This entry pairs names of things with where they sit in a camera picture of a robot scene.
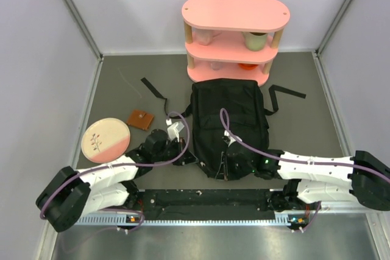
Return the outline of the brown leather wallet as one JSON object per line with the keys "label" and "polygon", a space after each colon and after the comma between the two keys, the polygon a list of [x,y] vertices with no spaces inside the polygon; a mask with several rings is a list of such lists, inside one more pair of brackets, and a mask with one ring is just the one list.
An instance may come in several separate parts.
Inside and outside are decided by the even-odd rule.
{"label": "brown leather wallet", "polygon": [[126,124],[140,130],[147,131],[154,120],[154,115],[142,110],[133,110]]}

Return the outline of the black student backpack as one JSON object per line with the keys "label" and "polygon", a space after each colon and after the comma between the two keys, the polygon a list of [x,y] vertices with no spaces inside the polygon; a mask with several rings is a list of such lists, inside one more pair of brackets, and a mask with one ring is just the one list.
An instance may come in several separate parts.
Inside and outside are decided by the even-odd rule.
{"label": "black student backpack", "polygon": [[267,117],[279,110],[277,92],[306,97],[304,93],[272,85],[269,87],[272,109],[267,110],[256,81],[214,79],[192,85],[190,103],[181,116],[192,118],[194,156],[207,177],[215,179],[221,152],[228,147],[222,140],[225,130],[256,153],[270,150]]}

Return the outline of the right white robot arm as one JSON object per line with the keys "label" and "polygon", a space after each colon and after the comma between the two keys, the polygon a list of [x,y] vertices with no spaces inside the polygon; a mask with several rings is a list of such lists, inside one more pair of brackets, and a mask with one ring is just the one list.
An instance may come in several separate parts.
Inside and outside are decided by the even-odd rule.
{"label": "right white robot arm", "polygon": [[256,153],[232,142],[221,153],[218,180],[237,180],[253,173],[265,180],[286,180],[282,202],[290,208],[304,203],[357,202],[366,208],[389,211],[389,168],[371,153],[323,158],[283,150]]}

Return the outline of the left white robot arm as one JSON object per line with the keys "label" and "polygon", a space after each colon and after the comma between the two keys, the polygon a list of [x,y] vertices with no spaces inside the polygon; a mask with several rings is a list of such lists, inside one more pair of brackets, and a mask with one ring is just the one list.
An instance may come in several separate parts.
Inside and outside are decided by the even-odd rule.
{"label": "left white robot arm", "polygon": [[134,180],[154,166],[198,163],[184,138],[170,139],[160,129],[118,159],[98,167],[59,170],[35,201],[40,217],[60,233],[81,217],[112,206],[132,209],[138,202]]}

